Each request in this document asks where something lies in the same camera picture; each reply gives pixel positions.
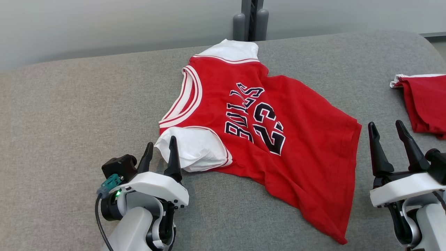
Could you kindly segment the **red Bulls jersey white sleeves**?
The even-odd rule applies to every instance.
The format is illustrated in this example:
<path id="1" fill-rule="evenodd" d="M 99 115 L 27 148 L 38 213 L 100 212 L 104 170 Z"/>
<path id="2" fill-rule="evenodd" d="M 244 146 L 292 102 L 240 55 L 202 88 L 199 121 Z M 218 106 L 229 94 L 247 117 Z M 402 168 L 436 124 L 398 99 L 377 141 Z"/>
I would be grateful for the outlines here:
<path id="1" fill-rule="evenodd" d="M 183 67 L 155 143 L 180 168 L 248 177 L 346 244 L 361 125 L 302 82 L 269 76 L 258 45 L 223 40 Z"/>

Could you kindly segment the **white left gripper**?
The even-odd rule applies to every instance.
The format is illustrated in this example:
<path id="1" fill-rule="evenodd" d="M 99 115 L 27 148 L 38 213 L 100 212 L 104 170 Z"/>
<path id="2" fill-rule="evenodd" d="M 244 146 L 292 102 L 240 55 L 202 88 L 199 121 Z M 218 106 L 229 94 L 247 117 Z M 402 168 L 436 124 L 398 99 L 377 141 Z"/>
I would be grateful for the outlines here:
<path id="1" fill-rule="evenodd" d="M 181 185 L 181 174 L 177 139 L 171 136 L 169 142 L 169 160 L 163 175 L 149 172 L 153 157 L 154 144 L 149 142 L 139 162 L 137 171 L 128 183 L 120 184 L 109 193 L 120 190 L 118 195 L 118 208 L 130 210 L 134 207 L 154 208 L 161 206 L 159 199 L 171 202 L 174 206 L 188 206 L 188 190 Z"/>

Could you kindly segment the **red shorts with white stripe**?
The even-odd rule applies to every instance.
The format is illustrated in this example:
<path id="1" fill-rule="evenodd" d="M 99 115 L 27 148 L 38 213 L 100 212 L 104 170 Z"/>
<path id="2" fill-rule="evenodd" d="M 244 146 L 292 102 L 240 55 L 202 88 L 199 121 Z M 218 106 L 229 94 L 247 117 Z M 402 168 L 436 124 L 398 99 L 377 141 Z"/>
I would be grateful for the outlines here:
<path id="1" fill-rule="evenodd" d="M 446 74 L 397 74 L 390 88 L 402 88 L 415 133 L 433 134 L 446 141 Z"/>

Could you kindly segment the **grey metal partition post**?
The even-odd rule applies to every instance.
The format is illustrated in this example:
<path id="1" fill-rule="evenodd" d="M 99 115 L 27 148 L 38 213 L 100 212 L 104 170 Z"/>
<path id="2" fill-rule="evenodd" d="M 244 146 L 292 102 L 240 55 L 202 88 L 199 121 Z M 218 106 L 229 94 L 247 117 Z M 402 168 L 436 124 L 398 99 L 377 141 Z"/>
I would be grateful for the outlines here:
<path id="1" fill-rule="evenodd" d="M 241 12 L 233 16 L 235 41 L 265 41 L 269 11 L 263 8 L 264 0 L 241 0 Z"/>

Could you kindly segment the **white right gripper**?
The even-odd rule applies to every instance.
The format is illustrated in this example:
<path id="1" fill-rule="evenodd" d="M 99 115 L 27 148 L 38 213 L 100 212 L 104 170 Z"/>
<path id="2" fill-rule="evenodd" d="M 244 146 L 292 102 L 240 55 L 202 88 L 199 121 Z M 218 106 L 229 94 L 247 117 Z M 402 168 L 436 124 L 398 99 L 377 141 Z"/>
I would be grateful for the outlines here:
<path id="1" fill-rule="evenodd" d="M 395 121 L 395 126 L 400 141 L 403 142 L 406 150 L 409 162 L 408 171 L 417 174 L 412 174 L 372 189 L 370 191 L 370 199 L 374 207 L 384 206 L 386 203 L 393 203 L 441 189 L 446 190 L 446 185 L 440 184 L 429 173 L 421 173 L 428 170 L 430 163 L 403 122 L 397 120 Z M 368 124 L 368 132 L 373 176 L 381 177 L 393 173 L 394 167 L 389 163 L 383 151 L 380 144 L 380 135 L 373 121 Z"/>

